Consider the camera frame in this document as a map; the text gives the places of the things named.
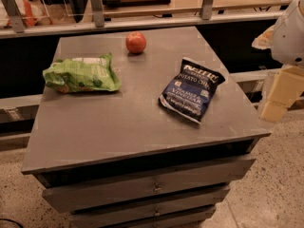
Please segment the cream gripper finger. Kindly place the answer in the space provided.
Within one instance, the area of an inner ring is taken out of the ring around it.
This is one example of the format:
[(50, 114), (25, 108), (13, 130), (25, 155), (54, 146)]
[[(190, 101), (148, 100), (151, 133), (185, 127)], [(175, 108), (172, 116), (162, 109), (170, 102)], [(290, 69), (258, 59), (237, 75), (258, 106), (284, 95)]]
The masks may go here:
[(274, 77), (260, 119), (276, 123), (304, 92), (304, 67), (285, 66)]
[(258, 37), (253, 41), (252, 47), (256, 49), (268, 49), (272, 46), (272, 36), (274, 27), (270, 26), (264, 30)]

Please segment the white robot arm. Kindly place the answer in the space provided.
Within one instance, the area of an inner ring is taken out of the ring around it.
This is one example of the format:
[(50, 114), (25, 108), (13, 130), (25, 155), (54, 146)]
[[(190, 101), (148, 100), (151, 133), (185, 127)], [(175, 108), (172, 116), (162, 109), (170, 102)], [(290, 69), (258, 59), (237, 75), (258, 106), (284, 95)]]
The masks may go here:
[(272, 58), (282, 64), (260, 112), (262, 120), (276, 123), (304, 92), (304, 0), (293, 0), (252, 47), (269, 48)]

